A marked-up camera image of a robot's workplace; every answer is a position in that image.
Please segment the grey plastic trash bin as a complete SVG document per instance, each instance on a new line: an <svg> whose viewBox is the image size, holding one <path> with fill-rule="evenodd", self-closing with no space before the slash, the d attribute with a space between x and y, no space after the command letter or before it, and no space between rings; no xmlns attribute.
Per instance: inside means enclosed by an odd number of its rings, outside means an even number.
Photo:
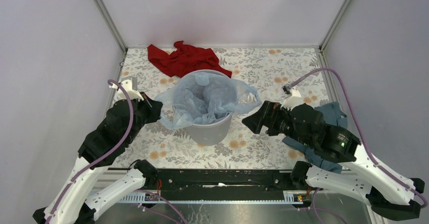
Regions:
<svg viewBox="0 0 429 224"><path fill-rule="evenodd" d="M228 134L237 102L232 79L214 70L191 72L173 88L176 128L184 128L198 144L212 146Z"/></svg>

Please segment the light blue plastic trash bag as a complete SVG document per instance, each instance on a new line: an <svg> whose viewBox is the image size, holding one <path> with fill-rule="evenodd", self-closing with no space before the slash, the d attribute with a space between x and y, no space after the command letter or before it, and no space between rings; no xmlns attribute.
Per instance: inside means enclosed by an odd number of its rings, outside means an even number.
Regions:
<svg viewBox="0 0 429 224"><path fill-rule="evenodd" d="M160 122L170 130L217 123L226 116L247 114L262 103L254 87L209 72L189 73L155 99L163 103Z"/></svg>

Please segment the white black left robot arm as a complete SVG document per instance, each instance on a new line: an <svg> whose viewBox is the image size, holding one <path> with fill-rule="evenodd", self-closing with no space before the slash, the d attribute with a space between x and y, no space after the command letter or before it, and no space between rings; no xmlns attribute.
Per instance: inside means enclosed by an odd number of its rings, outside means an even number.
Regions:
<svg viewBox="0 0 429 224"><path fill-rule="evenodd" d="M36 223L94 223L110 206L130 192L158 183L158 170L137 160L131 172L89 197L98 179L125 152L146 124L160 119L162 102L144 93L131 101L114 103L106 117L90 132L78 150L69 179L56 199L33 213Z"/></svg>

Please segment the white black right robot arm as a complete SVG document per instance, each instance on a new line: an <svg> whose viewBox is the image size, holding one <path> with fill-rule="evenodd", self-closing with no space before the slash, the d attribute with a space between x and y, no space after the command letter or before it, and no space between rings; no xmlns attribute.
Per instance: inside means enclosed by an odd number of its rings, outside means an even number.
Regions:
<svg viewBox="0 0 429 224"><path fill-rule="evenodd" d="M356 175L350 177L299 161L290 175L295 189L335 191L361 201L378 215L394 221L419 218L423 205L414 198L424 192L424 181L397 174L370 157L355 135L326 123L323 114L313 107L302 104L285 109L279 103L265 101L242 123L254 134L260 133L262 127L267 128L270 136L284 134L309 147L322 159L338 163Z"/></svg>

